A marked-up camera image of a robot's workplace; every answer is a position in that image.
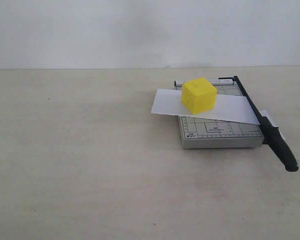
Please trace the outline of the yellow cube block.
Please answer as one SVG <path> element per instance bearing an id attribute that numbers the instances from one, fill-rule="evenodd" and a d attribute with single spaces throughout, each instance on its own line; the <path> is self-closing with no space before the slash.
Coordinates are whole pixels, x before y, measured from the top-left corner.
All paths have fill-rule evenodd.
<path id="1" fill-rule="evenodd" d="M 205 77 L 185 81 L 181 92 L 181 102 L 192 115 L 212 110 L 215 106 L 217 89 Z"/>

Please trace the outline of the white paper strip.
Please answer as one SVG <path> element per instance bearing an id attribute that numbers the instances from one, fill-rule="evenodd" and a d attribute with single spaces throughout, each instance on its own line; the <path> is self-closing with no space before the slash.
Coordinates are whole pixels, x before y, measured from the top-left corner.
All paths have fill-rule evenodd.
<path id="1" fill-rule="evenodd" d="M 175 89 L 158 89 L 151 113 L 179 117 L 194 117 L 209 120 L 259 125 L 259 121 L 245 96 L 218 94 L 212 110 L 191 114 L 181 102 L 182 92 Z"/>

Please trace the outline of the black cutter blade lever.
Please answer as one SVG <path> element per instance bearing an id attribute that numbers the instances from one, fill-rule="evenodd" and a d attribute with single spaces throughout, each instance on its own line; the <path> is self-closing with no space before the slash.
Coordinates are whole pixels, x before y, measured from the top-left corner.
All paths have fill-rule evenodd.
<path id="1" fill-rule="evenodd" d="M 257 109 L 238 76 L 219 77 L 218 80 L 232 80 L 236 82 L 241 93 L 245 96 L 257 117 L 259 128 L 264 136 L 263 144 L 268 145 L 275 155 L 279 158 L 288 172 L 297 172 L 299 170 L 298 162 L 292 153 L 290 147 L 280 134 L 279 128 L 273 126 L 266 116 L 262 116 Z"/>

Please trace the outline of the grey paper cutter base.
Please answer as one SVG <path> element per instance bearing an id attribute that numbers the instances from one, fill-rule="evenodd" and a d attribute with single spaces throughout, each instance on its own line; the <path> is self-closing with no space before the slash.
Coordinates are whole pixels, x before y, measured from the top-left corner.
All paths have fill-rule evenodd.
<path id="1" fill-rule="evenodd" d="M 184 149 L 257 148 L 264 136 L 258 125 L 179 116 Z"/>

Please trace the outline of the white paper sheet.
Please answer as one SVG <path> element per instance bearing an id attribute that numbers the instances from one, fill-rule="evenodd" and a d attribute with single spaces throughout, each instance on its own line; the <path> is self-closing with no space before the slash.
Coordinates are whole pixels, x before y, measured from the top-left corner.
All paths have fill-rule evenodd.
<path id="1" fill-rule="evenodd" d="M 273 127 L 276 127 L 276 128 L 279 127 L 279 126 L 275 123 L 275 121 L 273 120 L 273 118 L 271 117 L 271 115 L 270 115 L 266 110 L 260 110 L 259 112 L 260 112 L 260 114 L 261 114 L 262 117 L 266 117 L 266 118 L 270 121 L 270 123 L 271 123 L 271 125 L 272 125 Z M 278 129 L 278 130 L 279 130 L 279 133 L 280 133 L 280 136 L 282 137 L 282 139 L 283 139 L 283 140 L 286 140 L 286 137 L 283 135 L 283 133 L 281 132 L 281 130 L 280 130 L 280 129 Z"/>

